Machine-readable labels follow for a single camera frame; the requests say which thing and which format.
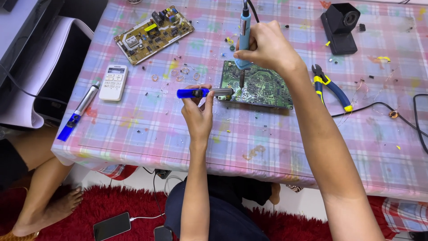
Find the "circuit board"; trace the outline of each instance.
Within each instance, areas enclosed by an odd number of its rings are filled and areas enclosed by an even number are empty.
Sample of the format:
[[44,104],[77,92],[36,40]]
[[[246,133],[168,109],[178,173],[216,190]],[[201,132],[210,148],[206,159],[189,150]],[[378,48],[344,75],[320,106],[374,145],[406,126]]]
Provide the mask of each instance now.
[[281,76],[273,70],[255,64],[245,69],[245,83],[241,89],[238,67],[234,61],[225,61],[220,86],[235,90],[231,96],[219,96],[220,100],[293,109],[293,101]]
[[195,30],[192,21],[188,21],[175,6],[159,13],[154,11],[151,16],[114,37],[132,65],[144,61]]

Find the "foot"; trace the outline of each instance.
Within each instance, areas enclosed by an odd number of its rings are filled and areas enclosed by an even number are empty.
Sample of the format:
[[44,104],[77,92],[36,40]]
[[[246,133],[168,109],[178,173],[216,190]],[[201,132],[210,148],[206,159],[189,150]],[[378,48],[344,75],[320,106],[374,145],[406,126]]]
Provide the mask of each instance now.
[[279,203],[279,192],[281,191],[281,185],[279,183],[272,183],[272,195],[269,198],[269,201],[273,205]]
[[13,234],[18,237],[27,236],[68,217],[82,202],[82,194],[82,188],[78,187],[60,200],[49,204],[42,212],[29,215],[21,213],[13,227]]

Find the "white paper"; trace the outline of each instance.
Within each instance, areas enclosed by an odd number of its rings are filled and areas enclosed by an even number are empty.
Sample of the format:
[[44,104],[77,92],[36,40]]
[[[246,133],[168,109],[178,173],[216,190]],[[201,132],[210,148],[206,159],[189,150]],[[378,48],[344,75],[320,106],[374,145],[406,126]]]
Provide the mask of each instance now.
[[[58,62],[73,23],[92,40],[94,32],[81,20],[61,16],[56,18],[27,72],[17,80],[26,92],[37,95],[43,88]],[[42,127],[44,120],[34,111],[34,100],[35,97],[15,88],[9,106],[0,115],[0,123],[36,129]]]

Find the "smartphone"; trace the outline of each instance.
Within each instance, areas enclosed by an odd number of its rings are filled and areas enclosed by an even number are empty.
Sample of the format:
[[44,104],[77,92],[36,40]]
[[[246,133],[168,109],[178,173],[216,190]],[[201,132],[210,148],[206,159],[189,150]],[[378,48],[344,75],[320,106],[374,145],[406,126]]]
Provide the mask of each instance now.
[[163,225],[156,227],[153,232],[155,233],[155,241],[172,241],[172,231]]
[[124,213],[95,224],[94,238],[95,241],[103,241],[129,230],[131,230],[129,213]]

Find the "plaid tablecloth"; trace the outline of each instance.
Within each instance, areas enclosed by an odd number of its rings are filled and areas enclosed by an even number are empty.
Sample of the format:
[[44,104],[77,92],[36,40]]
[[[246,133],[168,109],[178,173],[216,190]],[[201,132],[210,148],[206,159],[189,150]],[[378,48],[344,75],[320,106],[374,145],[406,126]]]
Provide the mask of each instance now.
[[[426,93],[428,88],[425,7],[351,2],[360,10],[359,23],[364,23],[367,31],[353,30],[357,53],[333,56],[325,46],[327,38],[320,20],[330,2],[254,0],[253,3],[260,21],[279,21],[308,71],[312,64],[319,64],[352,99],[354,109],[383,101],[414,123],[412,97]],[[196,30],[179,44],[131,66],[113,37],[149,18],[154,10],[161,11],[172,4],[193,21]],[[89,86],[103,78],[109,64],[129,67],[122,100],[106,102],[96,97],[68,140],[56,140],[52,151],[66,164],[76,162],[93,170],[131,164],[187,171],[190,139],[180,112],[183,104],[175,92],[195,83],[219,87],[223,61],[232,59],[230,45],[224,39],[230,37],[237,41],[238,36],[234,35],[239,35],[241,10],[240,0],[174,3],[143,0],[135,5],[127,0],[111,0],[95,31],[62,126]],[[391,62],[377,57],[389,57]],[[190,73],[184,75],[183,82],[177,82],[176,76],[170,73],[184,67],[189,68]],[[198,81],[193,79],[196,72],[201,75]],[[153,74],[159,75],[157,82],[152,81]],[[324,92],[324,101],[331,114],[343,112],[340,102],[329,90]],[[423,130],[428,127],[427,102],[427,98],[418,99],[419,123]],[[207,150],[209,173],[317,187],[293,110],[215,100],[213,112],[214,124]],[[388,112],[383,106],[375,106],[335,121],[368,194],[428,200],[428,156],[416,131],[399,118],[388,117]]]

